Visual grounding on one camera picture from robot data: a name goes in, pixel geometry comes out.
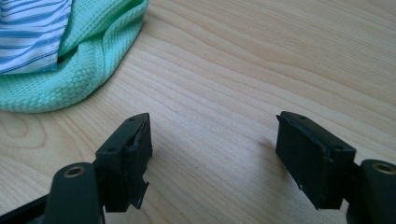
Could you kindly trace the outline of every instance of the waffle-textured fabric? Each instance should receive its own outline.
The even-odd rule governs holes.
[[[54,71],[71,0],[0,0],[0,75]]]
[[[148,0],[74,0],[56,72],[0,76],[0,109],[45,112],[81,101],[115,71]]]

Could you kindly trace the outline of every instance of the cloth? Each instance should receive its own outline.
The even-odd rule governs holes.
[[[0,75],[56,70],[71,0],[0,0]]]
[[[81,101],[115,71],[148,0],[74,0],[56,72],[0,76],[0,109],[45,112]]]

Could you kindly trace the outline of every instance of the light wood tabletop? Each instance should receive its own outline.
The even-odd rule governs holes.
[[[396,162],[396,2],[150,0],[115,74],[86,100],[0,112],[0,215],[50,190],[149,112],[141,210],[107,223],[347,223],[317,211],[276,156],[276,115],[305,115],[366,159]]]

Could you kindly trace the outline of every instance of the wooden surface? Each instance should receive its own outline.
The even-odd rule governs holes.
[[[316,211],[275,154],[282,110],[365,159],[396,162],[396,3],[151,0],[142,32],[94,95],[0,112],[0,214],[48,193],[128,117],[151,115],[140,211],[107,223],[346,223]]]

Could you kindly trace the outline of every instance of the towel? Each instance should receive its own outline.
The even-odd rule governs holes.
[[[0,0],[0,75],[53,71],[71,0]]]
[[[38,113],[75,104],[101,86],[131,47],[148,0],[74,0],[58,70],[0,76],[0,109]]]

